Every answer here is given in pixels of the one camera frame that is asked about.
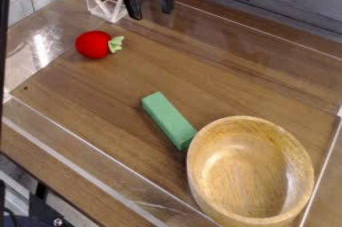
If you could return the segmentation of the red plush strawberry toy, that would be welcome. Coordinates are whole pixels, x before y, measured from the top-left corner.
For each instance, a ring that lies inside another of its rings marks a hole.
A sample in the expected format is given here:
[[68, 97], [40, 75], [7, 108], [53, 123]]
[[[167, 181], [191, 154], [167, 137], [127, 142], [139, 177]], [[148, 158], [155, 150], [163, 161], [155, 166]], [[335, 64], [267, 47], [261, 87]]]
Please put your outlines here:
[[88, 31], [75, 41], [76, 51], [90, 59], [103, 59], [115, 54], [123, 46], [124, 37], [112, 37], [103, 31]]

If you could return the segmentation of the black vertical pole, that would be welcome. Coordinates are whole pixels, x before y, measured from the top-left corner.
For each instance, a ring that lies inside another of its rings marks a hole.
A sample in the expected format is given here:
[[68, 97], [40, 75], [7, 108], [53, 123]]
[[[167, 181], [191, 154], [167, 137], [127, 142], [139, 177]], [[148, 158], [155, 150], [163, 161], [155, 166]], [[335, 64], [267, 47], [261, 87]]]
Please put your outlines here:
[[7, 33], [8, 33], [9, 0], [0, 0], [0, 147], [1, 147], [1, 117], [5, 81]]

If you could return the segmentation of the green rectangular block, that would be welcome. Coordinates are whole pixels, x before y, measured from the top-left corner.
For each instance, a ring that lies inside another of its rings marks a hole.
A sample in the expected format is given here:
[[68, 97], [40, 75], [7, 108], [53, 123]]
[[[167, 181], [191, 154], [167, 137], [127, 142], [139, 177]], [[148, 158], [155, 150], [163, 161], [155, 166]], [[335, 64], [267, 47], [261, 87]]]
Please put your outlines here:
[[142, 99], [142, 107], [178, 150], [186, 150], [196, 130], [162, 92]]

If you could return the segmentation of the wooden bowl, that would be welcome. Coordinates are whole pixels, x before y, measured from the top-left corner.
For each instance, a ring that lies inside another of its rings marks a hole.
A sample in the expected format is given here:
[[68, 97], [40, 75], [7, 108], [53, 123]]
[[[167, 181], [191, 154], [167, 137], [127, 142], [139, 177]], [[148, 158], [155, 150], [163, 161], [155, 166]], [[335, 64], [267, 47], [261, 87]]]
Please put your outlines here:
[[187, 179], [198, 206], [223, 227], [286, 227], [311, 197], [314, 166], [282, 126], [231, 116], [196, 133]]

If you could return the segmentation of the clear acrylic corner bracket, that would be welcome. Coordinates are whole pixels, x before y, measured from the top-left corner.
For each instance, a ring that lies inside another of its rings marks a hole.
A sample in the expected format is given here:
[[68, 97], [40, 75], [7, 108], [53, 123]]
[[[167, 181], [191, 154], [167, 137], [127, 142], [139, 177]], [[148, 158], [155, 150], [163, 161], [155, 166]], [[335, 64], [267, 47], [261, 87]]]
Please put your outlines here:
[[110, 23], [116, 23], [127, 16], [123, 0], [86, 0], [90, 13]]

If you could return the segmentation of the clear acrylic barrier wall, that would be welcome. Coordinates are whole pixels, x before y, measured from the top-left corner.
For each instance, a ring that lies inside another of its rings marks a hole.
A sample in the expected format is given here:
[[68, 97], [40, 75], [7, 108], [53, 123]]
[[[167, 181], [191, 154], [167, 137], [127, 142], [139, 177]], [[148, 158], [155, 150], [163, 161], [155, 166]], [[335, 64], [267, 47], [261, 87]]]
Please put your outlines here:
[[[191, 196], [186, 155], [140, 101], [162, 92], [195, 126], [235, 115], [289, 130], [313, 161], [313, 198], [286, 227], [342, 227], [342, 41], [207, 0], [142, 0], [110, 23], [56, 0], [8, 32], [3, 153], [103, 227], [218, 227]], [[103, 59], [80, 34], [123, 36]]]

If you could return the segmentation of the black clamp mount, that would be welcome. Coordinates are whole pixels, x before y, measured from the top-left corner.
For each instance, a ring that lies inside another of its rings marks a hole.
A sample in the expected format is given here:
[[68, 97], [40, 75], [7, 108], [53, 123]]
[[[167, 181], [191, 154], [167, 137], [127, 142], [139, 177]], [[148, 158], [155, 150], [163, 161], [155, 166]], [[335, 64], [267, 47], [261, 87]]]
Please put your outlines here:
[[47, 204], [48, 189], [37, 183], [36, 191], [29, 194], [28, 215], [44, 227], [75, 227], [64, 216]]

